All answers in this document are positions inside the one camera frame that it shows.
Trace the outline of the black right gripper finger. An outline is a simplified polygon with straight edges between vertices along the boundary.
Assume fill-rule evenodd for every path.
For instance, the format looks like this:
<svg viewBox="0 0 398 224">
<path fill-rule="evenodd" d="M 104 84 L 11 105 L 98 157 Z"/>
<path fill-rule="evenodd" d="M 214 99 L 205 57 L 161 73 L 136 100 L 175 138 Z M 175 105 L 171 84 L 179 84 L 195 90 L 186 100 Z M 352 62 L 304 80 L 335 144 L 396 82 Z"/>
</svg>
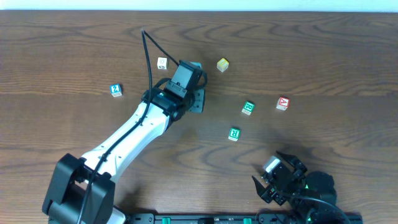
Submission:
<svg viewBox="0 0 398 224">
<path fill-rule="evenodd" d="M 264 195 L 267 192 L 267 189 L 254 176 L 251 177 L 254 181 L 257 194 Z"/>
<path fill-rule="evenodd" d="M 285 154 L 282 152 L 277 151 L 276 152 L 285 162 L 287 162 L 290 165 L 297 165 L 299 163 L 299 159 L 291 154 Z"/>
</svg>

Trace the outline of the blue number 2 block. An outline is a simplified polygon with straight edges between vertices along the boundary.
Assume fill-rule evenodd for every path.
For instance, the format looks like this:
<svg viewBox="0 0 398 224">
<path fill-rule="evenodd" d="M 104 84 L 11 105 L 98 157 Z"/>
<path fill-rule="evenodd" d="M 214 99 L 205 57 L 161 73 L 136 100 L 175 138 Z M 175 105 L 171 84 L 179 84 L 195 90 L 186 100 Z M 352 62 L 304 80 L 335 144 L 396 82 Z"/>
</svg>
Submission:
<svg viewBox="0 0 398 224">
<path fill-rule="evenodd" d="M 120 84 L 118 84 L 118 83 L 111 85 L 109 87 L 109 89 L 110 89 L 113 97 L 119 97 L 119 96 L 123 95 L 122 88 L 121 88 Z"/>
</svg>

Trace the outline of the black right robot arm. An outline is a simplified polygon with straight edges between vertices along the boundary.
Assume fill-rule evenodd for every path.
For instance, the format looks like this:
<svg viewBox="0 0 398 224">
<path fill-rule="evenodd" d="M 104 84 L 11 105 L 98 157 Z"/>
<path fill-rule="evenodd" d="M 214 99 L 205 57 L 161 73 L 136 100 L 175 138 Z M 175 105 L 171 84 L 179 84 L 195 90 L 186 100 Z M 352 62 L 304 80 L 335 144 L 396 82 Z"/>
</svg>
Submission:
<svg viewBox="0 0 398 224">
<path fill-rule="evenodd" d="M 337 193 L 332 175 L 307 167 L 291 154 L 277 152 L 263 166 L 261 179 L 252 177 L 258 196 L 266 203 L 288 203 L 292 214 L 285 223 L 351 223 L 349 216 L 336 206 Z"/>
</svg>

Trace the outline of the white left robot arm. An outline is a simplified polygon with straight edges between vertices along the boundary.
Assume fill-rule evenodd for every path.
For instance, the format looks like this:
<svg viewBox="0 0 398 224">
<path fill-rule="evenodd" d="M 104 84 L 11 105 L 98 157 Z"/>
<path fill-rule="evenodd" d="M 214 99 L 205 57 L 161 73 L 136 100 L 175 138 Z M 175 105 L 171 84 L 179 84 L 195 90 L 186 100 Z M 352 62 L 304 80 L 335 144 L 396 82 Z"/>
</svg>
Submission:
<svg viewBox="0 0 398 224">
<path fill-rule="evenodd" d="M 80 158 L 65 154 L 56 164 L 42 211 L 49 223 L 128 223 L 114 204 L 116 184 L 130 163 L 186 111 L 202 113 L 205 90 L 180 93 L 153 88 L 134 114 L 107 140 Z"/>
</svg>

